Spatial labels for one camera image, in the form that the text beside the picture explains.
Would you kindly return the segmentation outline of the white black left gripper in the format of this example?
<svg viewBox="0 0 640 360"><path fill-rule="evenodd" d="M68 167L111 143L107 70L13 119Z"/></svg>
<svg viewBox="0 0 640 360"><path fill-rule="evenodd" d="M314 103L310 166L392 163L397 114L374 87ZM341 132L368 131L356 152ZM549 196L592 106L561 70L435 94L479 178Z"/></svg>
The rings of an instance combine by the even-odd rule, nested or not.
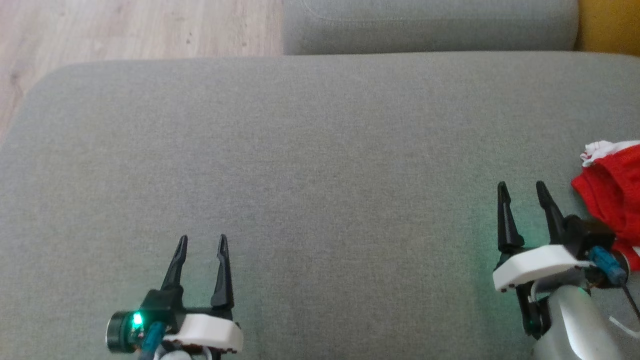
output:
<svg viewBox="0 0 640 360"><path fill-rule="evenodd" d="M189 238L178 240L160 290L150 290L142 301L145 332L153 322L164 322L166 333L156 353L240 353L242 328L233 320L234 291L229 244L222 234L217 248L219 267L208 309L183 305L181 276Z"/></svg>

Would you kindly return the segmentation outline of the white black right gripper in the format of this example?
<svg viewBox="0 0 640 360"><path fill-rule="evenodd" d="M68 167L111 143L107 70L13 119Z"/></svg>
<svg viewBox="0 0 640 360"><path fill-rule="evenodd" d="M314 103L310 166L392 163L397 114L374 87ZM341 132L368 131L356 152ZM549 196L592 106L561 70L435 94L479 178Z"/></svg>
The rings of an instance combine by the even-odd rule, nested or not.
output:
<svg viewBox="0 0 640 360"><path fill-rule="evenodd" d="M525 249L511 210L511 197L504 181L497 185L497 245L503 253L493 271L494 289L515 292L526 335L541 338L551 328L551 295L565 286L586 289L585 269L590 260L576 259L563 245L564 216L543 181L535 183L539 205L544 210L550 244Z"/></svg>

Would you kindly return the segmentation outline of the red shorts with white trim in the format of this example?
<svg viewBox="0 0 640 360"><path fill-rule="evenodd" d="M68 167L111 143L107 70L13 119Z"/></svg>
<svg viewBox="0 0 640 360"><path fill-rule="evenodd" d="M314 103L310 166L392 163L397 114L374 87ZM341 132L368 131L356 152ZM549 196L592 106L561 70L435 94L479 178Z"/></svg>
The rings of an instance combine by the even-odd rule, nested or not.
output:
<svg viewBox="0 0 640 360"><path fill-rule="evenodd" d="M582 167L571 186L588 212L615 233L614 249L640 272L640 145Z"/></svg>

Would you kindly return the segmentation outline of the red white basketball jersey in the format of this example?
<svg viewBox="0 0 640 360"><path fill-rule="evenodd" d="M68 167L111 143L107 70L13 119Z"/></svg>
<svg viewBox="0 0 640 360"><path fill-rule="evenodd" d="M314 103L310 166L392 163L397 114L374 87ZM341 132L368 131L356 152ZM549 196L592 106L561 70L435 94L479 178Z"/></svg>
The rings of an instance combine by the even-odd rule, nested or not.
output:
<svg viewBox="0 0 640 360"><path fill-rule="evenodd" d="M610 142L606 140L595 141L584 146L584 151L579 155L582 167L590 167L598 159L619 153L631 147L640 146L640 140L627 140Z"/></svg>

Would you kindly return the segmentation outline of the large grey sofa seat cushion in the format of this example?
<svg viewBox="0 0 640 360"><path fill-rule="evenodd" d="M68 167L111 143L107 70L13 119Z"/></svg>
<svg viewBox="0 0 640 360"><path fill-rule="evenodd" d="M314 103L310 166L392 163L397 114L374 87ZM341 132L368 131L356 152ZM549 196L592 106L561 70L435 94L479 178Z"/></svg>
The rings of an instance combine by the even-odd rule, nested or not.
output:
<svg viewBox="0 0 640 360"><path fill-rule="evenodd" d="M109 318L186 306L228 238L244 349L227 360L530 360L494 289L497 186L528 246L535 183L640 139L640 59L582 52L83 63L33 85L0 146L0 360L135 360Z"/></svg>

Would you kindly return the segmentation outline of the large yellow sofa back cushion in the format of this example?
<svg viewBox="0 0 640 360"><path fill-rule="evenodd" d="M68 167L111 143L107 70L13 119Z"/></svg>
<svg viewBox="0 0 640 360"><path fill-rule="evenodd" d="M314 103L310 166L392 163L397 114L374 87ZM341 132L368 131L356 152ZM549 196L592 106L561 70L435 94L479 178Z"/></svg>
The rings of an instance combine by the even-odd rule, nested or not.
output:
<svg viewBox="0 0 640 360"><path fill-rule="evenodd" d="M578 0L578 51L640 57L640 0Z"/></svg>

